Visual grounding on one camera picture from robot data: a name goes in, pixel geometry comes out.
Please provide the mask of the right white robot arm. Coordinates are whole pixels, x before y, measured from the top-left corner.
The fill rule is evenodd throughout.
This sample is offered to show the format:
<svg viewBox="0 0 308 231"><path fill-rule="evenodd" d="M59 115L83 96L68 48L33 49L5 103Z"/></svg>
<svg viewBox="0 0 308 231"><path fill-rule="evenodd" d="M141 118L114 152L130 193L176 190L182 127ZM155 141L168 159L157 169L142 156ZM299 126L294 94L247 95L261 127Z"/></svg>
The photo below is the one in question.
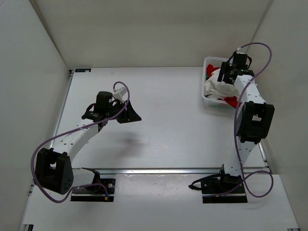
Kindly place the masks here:
<svg viewBox="0 0 308 231"><path fill-rule="evenodd" d="M220 177L216 180L217 189L224 193L243 180L243 166L251 151L267 137L275 110L261 97L247 61L252 62L252 59L235 51L228 61L222 63L218 75L218 82L232 84L240 94L234 123L236 156L221 167Z"/></svg>

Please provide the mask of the white t shirt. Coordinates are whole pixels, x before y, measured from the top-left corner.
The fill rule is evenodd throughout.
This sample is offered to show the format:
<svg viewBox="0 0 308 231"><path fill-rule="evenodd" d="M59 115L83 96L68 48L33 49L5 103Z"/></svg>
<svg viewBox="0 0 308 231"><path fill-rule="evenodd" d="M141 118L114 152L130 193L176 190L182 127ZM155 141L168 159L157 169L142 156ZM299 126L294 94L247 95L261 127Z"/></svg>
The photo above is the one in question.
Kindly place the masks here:
<svg viewBox="0 0 308 231"><path fill-rule="evenodd" d="M212 99L222 99L226 97L239 97L238 90L232 85L218 81L220 68L212 72L212 76L205 81L204 95Z"/></svg>

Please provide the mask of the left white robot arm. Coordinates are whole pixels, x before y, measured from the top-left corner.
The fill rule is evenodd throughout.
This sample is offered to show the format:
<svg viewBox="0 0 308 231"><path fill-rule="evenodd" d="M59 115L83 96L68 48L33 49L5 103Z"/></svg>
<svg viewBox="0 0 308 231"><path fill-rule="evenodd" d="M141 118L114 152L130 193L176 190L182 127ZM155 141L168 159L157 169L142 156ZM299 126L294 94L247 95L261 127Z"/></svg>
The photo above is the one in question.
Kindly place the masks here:
<svg viewBox="0 0 308 231"><path fill-rule="evenodd" d="M34 165L36 185L61 195L82 185L91 193L100 189L99 173L91 168L74 169L72 161L109 121L116 120L119 124L141 121L125 95L130 95L126 88L100 91L96 102L86 109L73 132L60 136L60 142L51 148L38 151Z"/></svg>

